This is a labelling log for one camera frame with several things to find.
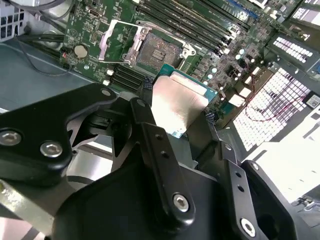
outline screw hole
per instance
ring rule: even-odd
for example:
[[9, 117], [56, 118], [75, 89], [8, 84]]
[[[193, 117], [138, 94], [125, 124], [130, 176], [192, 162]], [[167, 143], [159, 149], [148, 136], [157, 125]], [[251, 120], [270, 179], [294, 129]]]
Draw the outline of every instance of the screw hole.
[[244, 190], [244, 188], [242, 186], [238, 185], [237, 187], [241, 192], [243, 192], [243, 193], [245, 192], [245, 190]]
[[163, 139], [163, 137], [162, 137], [161, 135], [159, 135], [159, 134], [156, 134], [155, 137], [156, 137], [156, 139], [158, 139], [158, 140], [162, 140], [162, 139]]
[[252, 231], [252, 228], [251, 228], [251, 226], [250, 226], [249, 224], [246, 224], [245, 227], [246, 227], [246, 229], [248, 229], [249, 231]]
[[166, 153], [165, 151], [161, 151], [161, 155], [162, 155], [162, 157], [164, 157], [164, 158], [166, 158], [166, 159], [169, 158], [169, 154]]
[[140, 106], [142, 106], [142, 107], [145, 107], [145, 106], [146, 106], [145, 103], [144, 103], [142, 100], [140, 100], [140, 99], [138, 99], [136, 102], [137, 102]]

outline green pcb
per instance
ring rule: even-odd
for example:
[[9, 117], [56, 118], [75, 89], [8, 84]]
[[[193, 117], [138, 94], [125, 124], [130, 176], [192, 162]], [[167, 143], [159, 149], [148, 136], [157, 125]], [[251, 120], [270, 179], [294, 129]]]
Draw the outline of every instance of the green pcb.
[[[248, 14], [242, 9], [229, 4], [226, 0], [209, 1], [198, 0], [83, 0], [76, 3], [74, 11], [70, 14], [66, 35], [63, 43], [61, 62], [68, 63], [73, 69], [97, 82], [110, 78], [110, 69], [123, 65], [121, 69], [144, 76], [155, 76], [161, 66], [149, 64], [148, 51], [141, 56], [141, 61], [133, 67], [124, 62], [124, 56], [133, 46], [134, 37], [140, 22], [155, 24], [161, 30], [152, 28], [146, 39], [153, 42], [153, 47], [160, 42], [167, 47], [165, 54], [170, 54], [170, 48], [175, 51], [172, 59], [180, 56], [183, 43], [190, 43], [196, 54], [187, 59], [177, 57], [171, 62], [163, 60], [162, 64], [171, 64], [184, 73], [190, 74], [198, 61], [207, 54], [213, 54], [223, 45], [223, 39], [239, 29], [240, 24], [247, 22]], [[221, 11], [227, 11], [229, 18]], [[112, 20], [118, 22], [111, 36], [107, 40], [107, 51], [104, 60], [99, 60], [101, 53], [100, 43], [108, 31]], [[87, 51], [85, 57], [75, 54], [75, 47], [82, 45]], [[144, 44], [142, 49], [151, 48]]]

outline ram slot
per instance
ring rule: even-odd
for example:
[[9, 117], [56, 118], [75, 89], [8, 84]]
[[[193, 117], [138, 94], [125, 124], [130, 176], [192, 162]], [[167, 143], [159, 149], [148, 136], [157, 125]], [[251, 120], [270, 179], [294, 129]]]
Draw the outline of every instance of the ram slot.
[[224, 15], [226, 18], [230, 19], [232, 22], [238, 24], [239, 27], [241, 27], [243, 29], [247, 29], [247, 30], [250, 29], [250, 26], [247, 25], [245, 22], [240, 21], [238, 18], [233, 16], [231, 13], [223, 10], [222, 8], [220, 8], [219, 6], [214, 4], [213, 2], [211, 2], [209, 0], [199, 0], [199, 1], [202, 2], [203, 4], [205, 4], [206, 6], [208, 6], [209, 8], [212, 8], [215, 11], [219, 12], [220, 14]]
[[209, 21], [216, 22], [221, 19], [222, 26], [228, 29], [228, 25], [234, 24], [245, 31], [248, 31], [250, 26], [246, 23], [241, 22], [236, 17], [232, 16], [230, 13], [224, 11], [223, 9], [215, 6], [213, 3], [207, 0], [194, 0], [192, 4], [190, 0], [176, 0], [178, 3], [182, 4], [186, 8], [191, 8], [195, 12], [200, 13], [204, 18], [208, 19]]
[[203, 37], [197, 36], [192, 31], [186, 29], [185, 27], [181, 27], [176, 21], [173, 21], [170, 17], [160, 13], [153, 12], [148, 6], [140, 5], [138, 9], [146, 14], [150, 19], [154, 19], [155, 22], [162, 23], [163, 26], [169, 26], [172, 29], [172, 33], [181, 37], [183, 35], [183, 39], [187, 42], [197, 44], [200, 46], [204, 46], [207, 49], [218, 51], [219, 47], [212, 42], [204, 39]]
[[181, 11], [178, 11], [175, 6], [170, 6], [166, 4], [165, 2], [157, 2], [156, 0], [146, 0], [145, 3], [152, 7], [153, 9], [157, 9], [157, 11], [162, 11], [163, 14], [175, 19], [178, 21], [181, 25], [191, 28], [192, 31], [196, 32], [196, 34], [207, 38], [209, 41], [214, 42], [216, 45], [221, 45], [223, 44], [223, 41], [217, 36], [211, 32], [210, 30], [205, 29], [204, 27], [196, 24], [194, 21], [189, 20], [189, 18]]
[[191, 24], [196, 25], [196, 27], [202, 28], [201, 31], [205, 29], [206, 31], [210, 32], [212, 35], [215, 35], [220, 39], [225, 38], [231, 34], [225, 28], [219, 25], [213, 24], [212, 22], [204, 19], [198, 13], [193, 12], [188, 8], [185, 8], [184, 6], [182, 6], [181, 4], [177, 3], [174, 0], [170, 0], [169, 2], [160, 1], [160, 3], [166, 6], [171, 11], [178, 13], [179, 15], [182, 15], [186, 20], [191, 22]]

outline motherboard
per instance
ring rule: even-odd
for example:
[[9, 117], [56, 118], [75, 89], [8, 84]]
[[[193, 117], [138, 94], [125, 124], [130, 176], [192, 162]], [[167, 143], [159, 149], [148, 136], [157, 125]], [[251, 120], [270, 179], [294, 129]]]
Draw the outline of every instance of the motherboard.
[[[112, 89], [136, 93], [164, 64], [218, 94], [209, 107], [223, 119], [237, 107], [230, 92], [266, 70], [264, 46], [290, 0], [79, 0], [67, 24], [61, 62]], [[272, 6], [280, 9], [276, 16]]]

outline perforated metal panel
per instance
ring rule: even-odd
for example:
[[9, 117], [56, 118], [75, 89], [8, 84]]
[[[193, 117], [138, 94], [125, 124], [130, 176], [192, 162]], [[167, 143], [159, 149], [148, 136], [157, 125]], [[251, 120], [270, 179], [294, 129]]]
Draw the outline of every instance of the perforated metal panel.
[[245, 149], [249, 151], [275, 137], [295, 113], [306, 107], [302, 100], [309, 91], [280, 68], [233, 121]]
[[24, 33], [29, 13], [0, 0], [0, 42]]

